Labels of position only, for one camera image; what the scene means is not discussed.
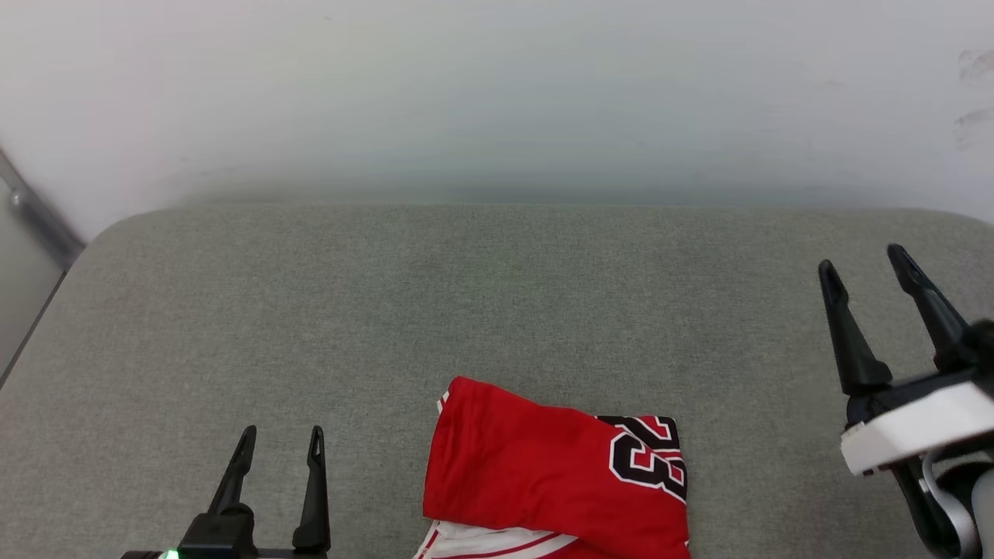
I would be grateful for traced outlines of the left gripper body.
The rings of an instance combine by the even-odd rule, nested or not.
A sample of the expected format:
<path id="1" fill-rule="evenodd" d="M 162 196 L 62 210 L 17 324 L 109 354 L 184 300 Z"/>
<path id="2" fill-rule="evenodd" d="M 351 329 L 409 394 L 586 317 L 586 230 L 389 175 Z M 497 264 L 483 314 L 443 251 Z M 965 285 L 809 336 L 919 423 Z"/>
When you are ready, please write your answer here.
<path id="1" fill-rule="evenodd" d="M 128 550 L 122 558 L 327 558 L 330 537 L 315 545 L 289 549 L 261 548 L 253 542 L 255 517 L 248 507 L 221 514 L 201 513 L 177 546 L 164 550 Z"/>

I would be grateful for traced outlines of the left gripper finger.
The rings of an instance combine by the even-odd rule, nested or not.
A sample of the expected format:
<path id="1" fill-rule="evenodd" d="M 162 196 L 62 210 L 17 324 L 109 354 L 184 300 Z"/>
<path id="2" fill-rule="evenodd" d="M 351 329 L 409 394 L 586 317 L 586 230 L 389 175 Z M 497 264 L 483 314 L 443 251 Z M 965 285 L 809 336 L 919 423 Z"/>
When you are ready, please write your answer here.
<path id="1" fill-rule="evenodd" d="M 257 435 L 258 428 L 255 425 L 249 425 L 242 432 L 208 507 L 208 513 L 212 516 L 219 516 L 231 507 L 241 504 L 242 484 L 245 475 L 251 470 Z"/>
<path id="2" fill-rule="evenodd" d="M 328 481 L 323 429 L 314 425 L 308 446 L 308 488 L 306 488 L 301 523 L 295 528 L 292 545 L 295 551 L 329 551 L 331 546 Z"/>

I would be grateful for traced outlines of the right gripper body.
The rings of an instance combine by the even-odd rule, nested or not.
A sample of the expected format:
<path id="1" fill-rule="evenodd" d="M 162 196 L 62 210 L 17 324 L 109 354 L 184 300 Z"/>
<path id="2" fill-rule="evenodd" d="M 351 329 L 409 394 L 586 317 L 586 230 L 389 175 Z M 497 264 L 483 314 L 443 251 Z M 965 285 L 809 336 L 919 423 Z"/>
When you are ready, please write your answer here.
<path id="1" fill-rule="evenodd" d="M 966 341 L 979 354 L 978 370 L 970 379 L 886 411 L 841 436 L 840 449 L 852 474 L 992 434 L 992 322 L 976 323 Z"/>

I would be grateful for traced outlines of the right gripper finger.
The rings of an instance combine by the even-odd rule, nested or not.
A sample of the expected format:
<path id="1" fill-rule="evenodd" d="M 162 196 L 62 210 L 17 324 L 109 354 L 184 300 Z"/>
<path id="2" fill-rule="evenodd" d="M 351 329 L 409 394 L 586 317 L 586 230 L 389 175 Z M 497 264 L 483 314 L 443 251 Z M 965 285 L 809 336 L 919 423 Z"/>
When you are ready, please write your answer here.
<path id="1" fill-rule="evenodd" d="M 915 301 L 929 332 L 935 348 L 935 367 L 938 370 L 965 367 L 968 364 L 968 348 L 963 345 L 968 329 L 966 320 L 910 257 L 904 245 L 888 245 L 887 254 L 899 286 Z"/>
<path id="2" fill-rule="evenodd" d="M 823 304 L 842 392 L 873 394 L 891 385 L 890 368 L 874 356 L 849 308 L 849 294 L 830 259 L 818 266 Z"/>

